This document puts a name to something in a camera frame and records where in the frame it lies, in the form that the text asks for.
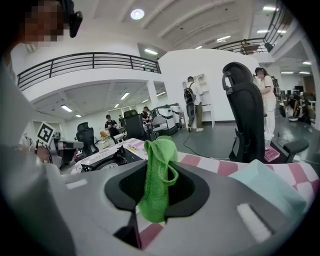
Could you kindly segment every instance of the green cloth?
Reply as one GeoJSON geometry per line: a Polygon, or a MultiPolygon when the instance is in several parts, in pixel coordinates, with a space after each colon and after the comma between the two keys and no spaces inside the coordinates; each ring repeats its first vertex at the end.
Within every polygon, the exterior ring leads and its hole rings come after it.
{"type": "Polygon", "coordinates": [[[147,140],[144,149],[148,154],[148,167],[144,184],[144,195],[138,203],[142,216],[152,222],[165,221],[165,210],[169,206],[169,188],[176,183],[178,172],[169,165],[177,161],[178,153],[175,143],[169,136],[160,136],[155,141],[147,140]],[[173,179],[168,180],[168,170],[173,179]]]}

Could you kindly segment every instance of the black headphones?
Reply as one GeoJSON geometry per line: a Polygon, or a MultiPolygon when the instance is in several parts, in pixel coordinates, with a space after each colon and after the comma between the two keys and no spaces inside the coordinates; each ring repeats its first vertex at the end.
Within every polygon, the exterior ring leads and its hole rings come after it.
{"type": "Polygon", "coordinates": [[[69,34],[74,38],[83,20],[81,11],[74,11],[75,4],[72,0],[57,0],[63,9],[64,23],[69,24],[69,34]]]}

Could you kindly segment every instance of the chair armrest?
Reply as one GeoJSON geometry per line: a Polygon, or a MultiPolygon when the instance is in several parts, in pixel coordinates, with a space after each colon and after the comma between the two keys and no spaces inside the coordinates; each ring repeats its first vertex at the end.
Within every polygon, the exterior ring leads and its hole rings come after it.
{"type": "Polygon", "coordinates": [[[309,142],[304,138],[289,142],[283,146],[283,149],[287,151],[290,155],[295,155],[301,151],[306,150],[309,147],[309,142]]]}

